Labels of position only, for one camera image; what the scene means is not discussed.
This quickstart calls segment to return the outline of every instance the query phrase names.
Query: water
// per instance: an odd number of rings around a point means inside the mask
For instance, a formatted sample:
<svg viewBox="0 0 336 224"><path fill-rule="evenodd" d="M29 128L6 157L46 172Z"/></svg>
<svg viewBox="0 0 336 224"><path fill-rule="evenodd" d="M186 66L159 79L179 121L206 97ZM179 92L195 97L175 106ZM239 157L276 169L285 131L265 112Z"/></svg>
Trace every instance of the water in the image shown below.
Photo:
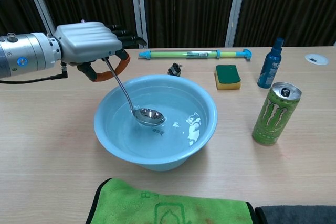
<svg viewBox="0 0 336 224"><path fill-rule="evenodd" d="M146 158L177 154L194 145L206 128L202 105L175 88L150 87L130 93L135 107L160 111L165 122L158 127L139 124L126 101L107 119L107 135L121 150Z"/></svg>

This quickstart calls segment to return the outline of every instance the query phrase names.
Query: monster energy can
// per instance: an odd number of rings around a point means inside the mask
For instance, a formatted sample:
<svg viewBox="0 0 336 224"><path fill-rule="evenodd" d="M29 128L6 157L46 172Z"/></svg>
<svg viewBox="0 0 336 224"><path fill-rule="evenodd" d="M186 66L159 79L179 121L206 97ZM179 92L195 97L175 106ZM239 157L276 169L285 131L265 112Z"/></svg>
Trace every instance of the monster energy can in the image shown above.
<svg viewBox="0 0 336 224"><path fill-rule="evenodd" d="M285 82L274 83L254 127L254 140L263 145L275 144L300 97L301 91L294 85Z"/></svg>

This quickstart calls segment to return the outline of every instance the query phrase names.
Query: blue spray bottle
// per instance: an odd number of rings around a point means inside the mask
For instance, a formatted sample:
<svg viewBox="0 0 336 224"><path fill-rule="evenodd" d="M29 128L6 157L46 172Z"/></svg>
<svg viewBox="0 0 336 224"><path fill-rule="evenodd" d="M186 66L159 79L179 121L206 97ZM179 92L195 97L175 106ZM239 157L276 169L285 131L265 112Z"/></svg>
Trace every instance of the blue spray bottle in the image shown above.
<svg viewBox="0 0 336 224"><path fill-rule="evenodd" d="M264 89L271 87L275 74L278 71L281 62L281 51L284 39L277 38L271 52L266 55L264 65L258 79L258 86Z"/></svg>

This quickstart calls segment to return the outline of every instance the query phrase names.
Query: sponge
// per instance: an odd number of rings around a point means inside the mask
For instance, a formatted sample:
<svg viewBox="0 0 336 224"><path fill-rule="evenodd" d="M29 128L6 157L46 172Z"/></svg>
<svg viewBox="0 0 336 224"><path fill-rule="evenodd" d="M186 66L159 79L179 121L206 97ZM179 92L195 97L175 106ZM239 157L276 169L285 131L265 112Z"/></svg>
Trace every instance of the sponge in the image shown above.
<svg viewBox="0 0 336 224"><path fill-rule="evenodd" d="M217 65L215 78L218 90L240 89L236 65Z"/></svg>

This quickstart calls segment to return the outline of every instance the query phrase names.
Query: black cable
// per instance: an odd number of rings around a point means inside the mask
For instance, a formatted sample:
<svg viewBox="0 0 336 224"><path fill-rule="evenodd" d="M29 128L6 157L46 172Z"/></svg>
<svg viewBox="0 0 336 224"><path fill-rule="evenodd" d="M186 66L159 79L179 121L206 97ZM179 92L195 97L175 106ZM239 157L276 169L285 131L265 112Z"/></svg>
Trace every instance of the black cable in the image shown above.
<svg viewBox="0 0 336 224"><path fill-rule="evenodd" d="M49 76L49 77L44 77L40 79L34 79L34 80L27 80L27 81L1 81L0 84L27 84L27 83L33 83L33 82L39 82L39 81L47 81L47 80L58 80L58 79L65 79L68 78L68 72L66 68L66 63L61 62L62 65L62 73L57 74L55 76Z"/></svg>

